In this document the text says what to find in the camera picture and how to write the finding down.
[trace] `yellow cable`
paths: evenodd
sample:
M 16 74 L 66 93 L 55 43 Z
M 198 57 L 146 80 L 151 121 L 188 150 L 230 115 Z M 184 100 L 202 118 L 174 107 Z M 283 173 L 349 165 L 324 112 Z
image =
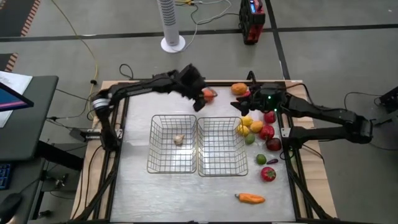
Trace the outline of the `yellow cable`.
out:
M 63 11 L 61 10 L 61 8 L 59 8 L 59 6 L 57 5 L 57 3 L 55 3 L 54 0 L 51 0 L 51 1 L 54 3 L 55 7 L 57 7 L 57 9 L 62 13 L 62 15 L 64 16 L 64 18 L 67 20 L 67 22 L 69 23 L 70 28 L 72 28 L 73 33 L 75 34 L 76 38 L 79 39 L 79 40 L 81 40 L 81 41 L 83 42 L 83 44 L 86 46 L 86 48 L 87 48 L 88 51 L 90 52 L 91 56 L 93 57 L 93 60 L 94 60 L 94 63 L 95 63 L 94 80 L 96 80 L 97 77 L 98 77 L 98 63 L 97 63 L 97 60 L 95 59 L 94 53 L 91 51 L 91 49 L 90 49 L 89 46 L 86 44 L 86 42 L 85 42 L 81 37 L 79 37 L 79 35 L 76 33 L 76 30 L 75 30 L 75 28 L 73 28 L 72 23 L 69 21 L 67 15 L 65 15 L 65 13 L 63 13 Z M 88 95 L 88 103 L 87 103 L 87 109 L 88 109 L 88 112 L 89 112 L 89 114 L 90 114 L 90 116 L 91 116 L 92 119 L 94 119 L 94 116 L 91 114 L 91 109 L 90 109 L 90 98 L 91 98 L 91 94 L 92 94 L 92 92 L 93 92 L 93 88 L 94 88 L 94 84 L 91 84 L 90 94 Z

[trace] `computer screen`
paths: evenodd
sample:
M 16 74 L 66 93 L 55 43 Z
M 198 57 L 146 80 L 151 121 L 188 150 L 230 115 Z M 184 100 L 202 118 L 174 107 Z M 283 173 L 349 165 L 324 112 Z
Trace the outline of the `computer screen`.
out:
M 0 83 L 0 111 L 16 110 L 33 106 L 33 102 Z

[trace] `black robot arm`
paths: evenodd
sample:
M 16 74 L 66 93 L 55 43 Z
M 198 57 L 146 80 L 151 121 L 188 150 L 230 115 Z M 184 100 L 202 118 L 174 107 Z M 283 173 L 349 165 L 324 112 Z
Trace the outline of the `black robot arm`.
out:
M 120 140 L 109 121 L 112 110 L 116 109 L 114 107 L 120 100 L 152 91 L 158 93 L 176 91 L 183 97 L 194 99 L 193 109 L 199 111 L 205 106 L 205 99 L 201 91 L 205 87 L 205 79 L 199 71 L 193 65 L 188 65 L 181 72 L 173 70 L 154 75 L 149 80 L 136 83 L 118 83 L 106 90 L 101 90 L 93 97 L 92 104 L 102 125 L 100 139 L 104 149 L 115 151 L 120 147 Z
M 282 141 L 291 147 L 301 148 L 309 140 L 347 139 L 360 144 L 367 144 L 372 140 L 372 123 L 352 111 L 314 105 L 287 93 L 285 88 L 275 83 L 254 85 L 250 91 L 251 95 L 237 98 L 237 102 L 231 103 L 242 112 L 243 116 L 248 114 L 249 110 L 260 110 L 265 113 L 274 110 L 291 117 L 308 116 L 341 125 L 341 127 L 318 129 L 298 126 L 285 128 L 282 130 Z

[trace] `blue keyboard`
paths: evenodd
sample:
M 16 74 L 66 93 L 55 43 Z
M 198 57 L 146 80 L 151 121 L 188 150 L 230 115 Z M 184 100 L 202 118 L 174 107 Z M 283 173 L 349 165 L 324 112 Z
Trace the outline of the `blue keyboard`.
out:
M 0 190 L 7 190 L 11 181 L 11 164 L 0 164 Z

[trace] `metal wire basket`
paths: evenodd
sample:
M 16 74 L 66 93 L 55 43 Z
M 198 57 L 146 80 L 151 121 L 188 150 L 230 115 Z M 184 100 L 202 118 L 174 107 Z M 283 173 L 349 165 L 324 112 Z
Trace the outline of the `metal wire basket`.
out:
M 244 176 L 248 157 L 244 137 L 236 132 L 240 118 L 198 119 L 198 163 L 202 177 Z
M 149 173 L 193 173 L 197 169 L 197 118 L 194 115 L 155 115 L 149 137 Z M 181 145 L 174 137 L 184 135 Z

